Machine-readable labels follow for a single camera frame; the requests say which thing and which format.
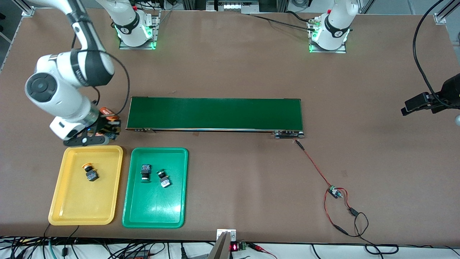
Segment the brown tabletop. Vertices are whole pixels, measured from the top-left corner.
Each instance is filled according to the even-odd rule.
[[[412,58],[420,16],[359,15],[347,54],[309,53],[306,33],[233,12],[173,12],[157,50],[119,50],[110,18],[89,10],[108,52],[128,68],[131,95],[301,98],[301,142],[350,204],[370,221],[375,243],[460,244],[458,111],[401,115],[404,101],[427,91]],[[270,18],[303,25],[289,14]],[[52,116],[24,93],[37,59],[68,51],[73,32],[52,9],[25,18],[0,75],[0,235],[42,235],[65,147],[48,128]],[[435,89],[459,72],[444,26],[431,18],[418,41]],[[118,110],[126,78],[117,66],[101,102]],[[95,98],[92,89],[83,92]],[[126,121],[128,109],[121,117]],[[263,133],[123,131],[125,150],[112,223],[81,226],[75,236],[213,240],[216,229],[274,242],[361,243],[328,222],[327,185],[292,140]],[[128,165],[136,147],[184,147],[189,157],[185,224],[176,230],[121,225]],[[335,223],[353,232],[343,200],[329,197]],[[74,226],[52,226],[67,236]]]

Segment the brown table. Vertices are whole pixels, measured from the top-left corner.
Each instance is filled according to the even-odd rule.
[[[412,58],[420,16],[359,15],[347,54],[308,53],[306,34],[233,12],[173,12],[155,51],[118,50],[110,18],[89,10],[107,51],[132,78],[132,95],[301,98],[306,150],[329,181],[347,188],[367,214],[375,243],[460,244],[460,128],[457,111],[403,117],[405,100],[427,91]],[[302,25],[288,14],[270,18]],[[49,130],[52,117],[32,104],[24,83],[37,59],[68,51],[72,30],[51,9],[25,18],[0,76],[0,235],[42,235],[65,150]],[[420,62],[435,89],[459,72],[444,26],[431,18],[419,35]],[[120,67],[100,87],[101,105],[119,109]],[[84,93],[93,97],[92,89]],[[122,113],[126,121],[128,110]],[[326,219],[327,188],[292,140],[263,133],[123,131],[125,149],[115,218],[81,226],[75,236],[213,240],[218,228],[238,238],[274,242],[360,243]],[[130,153],[135,147],[190,152],[185,224],[177,230],[121,225]],[[353,217],[328,200],[334,222],[349,232]],[[67,236],[74,226],[49,229]]]

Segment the plastic tray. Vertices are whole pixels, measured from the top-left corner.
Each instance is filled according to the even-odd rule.
[[[48,221],[52,225],[106,225],[115,214],[123,150],[119,146],[69,147],[64,152]],[[90,182],[82,165],[92,163]]]
[[[180,228],[184,224],[188,151],[181,147],[138,147],[132,151],[123,226]],[[141,182],[142,164],[150,164],[150,182]],[[163,188],[156,172],[164,169],[171,185]]]

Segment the yellow tray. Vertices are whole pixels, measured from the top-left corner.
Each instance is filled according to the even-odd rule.
[[[52,225],[106,225],[114,218],[123,149],[69,147],[64,152],[48,221]],[[91,163],[99,179],[81,167]]]

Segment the teal cable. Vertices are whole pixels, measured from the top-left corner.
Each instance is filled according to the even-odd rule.
[[[56,255],[54,254],[53,247],[51,246],[51,239],[48,240],[48,246],[50,247],[50,252],[51,256],[53,256],[53,259],[57,259]]]

